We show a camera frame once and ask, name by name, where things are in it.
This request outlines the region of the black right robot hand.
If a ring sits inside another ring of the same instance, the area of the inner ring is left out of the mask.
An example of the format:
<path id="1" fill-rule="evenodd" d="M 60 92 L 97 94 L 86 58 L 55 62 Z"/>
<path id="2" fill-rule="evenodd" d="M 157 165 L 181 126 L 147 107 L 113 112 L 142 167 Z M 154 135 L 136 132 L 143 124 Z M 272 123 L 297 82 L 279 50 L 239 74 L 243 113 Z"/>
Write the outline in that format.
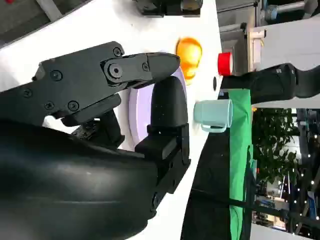
<path id="1" fill-rule="evenodd" d="M 0 94 L 0 237 L 125 240 L 142 230 L 190 166 L 187 98 L 166 52 L 115 41 L 39 64 Z M 134 151 L 114 112 L 120 92 L 153 86 Z"/>

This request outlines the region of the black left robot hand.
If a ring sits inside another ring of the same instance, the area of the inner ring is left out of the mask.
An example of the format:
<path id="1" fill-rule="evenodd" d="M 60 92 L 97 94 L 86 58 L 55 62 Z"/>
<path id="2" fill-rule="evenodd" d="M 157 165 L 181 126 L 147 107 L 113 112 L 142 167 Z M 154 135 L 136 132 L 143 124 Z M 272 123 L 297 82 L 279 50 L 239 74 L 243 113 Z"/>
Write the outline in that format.
<path id="1" fill-rule="evenodd" d="M 199 17 L 202 0 L 134 0 L 136 8 L 146 17 Z"/>

